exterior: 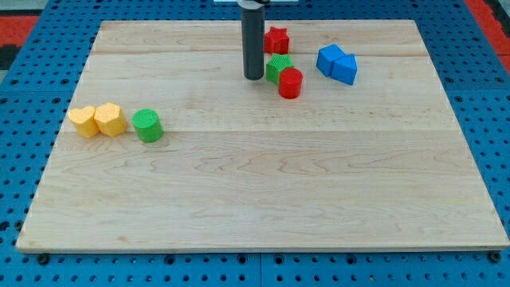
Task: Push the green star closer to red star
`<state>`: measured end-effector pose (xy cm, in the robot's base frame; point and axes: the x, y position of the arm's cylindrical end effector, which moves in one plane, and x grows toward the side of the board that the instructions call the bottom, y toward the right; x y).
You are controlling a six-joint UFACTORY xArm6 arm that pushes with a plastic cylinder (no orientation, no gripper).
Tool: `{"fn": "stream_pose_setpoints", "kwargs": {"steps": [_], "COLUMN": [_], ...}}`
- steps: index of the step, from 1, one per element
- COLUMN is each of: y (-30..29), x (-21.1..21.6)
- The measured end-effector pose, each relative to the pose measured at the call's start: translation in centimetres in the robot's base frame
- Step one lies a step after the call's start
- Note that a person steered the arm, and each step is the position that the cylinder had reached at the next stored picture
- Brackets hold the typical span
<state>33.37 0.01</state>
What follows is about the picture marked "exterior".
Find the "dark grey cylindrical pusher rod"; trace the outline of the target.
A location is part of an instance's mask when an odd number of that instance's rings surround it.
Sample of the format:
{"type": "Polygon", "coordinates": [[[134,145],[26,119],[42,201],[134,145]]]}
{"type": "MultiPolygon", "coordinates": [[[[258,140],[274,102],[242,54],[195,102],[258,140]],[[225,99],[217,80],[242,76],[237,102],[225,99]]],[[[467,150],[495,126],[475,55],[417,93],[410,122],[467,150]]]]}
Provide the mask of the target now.
{"type": "Polygon", "coordinates": [[[240,0],[243,73],[250,81],[264,76],[265,2],[240,0]]]}

